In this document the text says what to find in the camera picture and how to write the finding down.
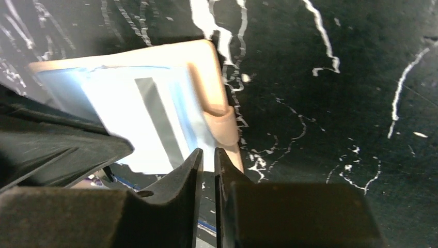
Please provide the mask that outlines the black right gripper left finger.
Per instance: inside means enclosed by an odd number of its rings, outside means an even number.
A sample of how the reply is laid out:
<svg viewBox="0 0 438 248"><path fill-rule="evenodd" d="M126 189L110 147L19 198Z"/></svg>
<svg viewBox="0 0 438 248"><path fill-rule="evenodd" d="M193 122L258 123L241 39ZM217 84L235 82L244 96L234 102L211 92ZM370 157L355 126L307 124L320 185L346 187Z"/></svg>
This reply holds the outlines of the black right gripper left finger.
<svg viewBox="0 0 438 248"><path fill-rule="evenodd" d="M194 247L203 151L139 192L15 187L1 194L1 247Z"/></svg>

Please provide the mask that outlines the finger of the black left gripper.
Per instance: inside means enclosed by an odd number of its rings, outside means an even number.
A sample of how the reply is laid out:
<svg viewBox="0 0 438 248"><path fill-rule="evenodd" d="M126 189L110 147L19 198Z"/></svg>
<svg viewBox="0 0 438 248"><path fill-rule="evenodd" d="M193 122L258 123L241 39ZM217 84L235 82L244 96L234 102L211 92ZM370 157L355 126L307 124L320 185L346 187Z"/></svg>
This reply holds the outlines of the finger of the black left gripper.
<svg viewBox="0 0 438 248"><path fill-rule="evenodd" d="M1 191L70 187L133 152L125 139L1 86Z"/></svg>

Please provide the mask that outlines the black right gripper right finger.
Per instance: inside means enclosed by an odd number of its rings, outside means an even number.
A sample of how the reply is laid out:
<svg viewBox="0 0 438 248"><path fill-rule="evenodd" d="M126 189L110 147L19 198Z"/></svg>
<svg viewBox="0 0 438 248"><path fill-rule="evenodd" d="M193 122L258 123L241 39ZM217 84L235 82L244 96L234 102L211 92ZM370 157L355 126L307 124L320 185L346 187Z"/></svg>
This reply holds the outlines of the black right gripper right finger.
<svg viewBox="0 0 438 248"><path fill-rule="evenodd" d="M255 183L216 148L218 247L385 247L364 196L346 184Z"/></svg>

